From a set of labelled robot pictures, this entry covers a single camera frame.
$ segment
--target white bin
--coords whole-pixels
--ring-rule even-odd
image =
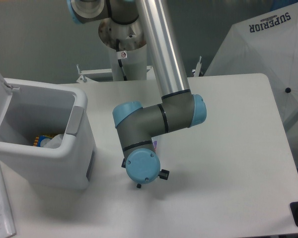
[[[0,160],[32,183],[86,188],[96,152],[86,108],[80,89],[0,74]],[[44,134],[64,134],[60,147],[34,147]]]

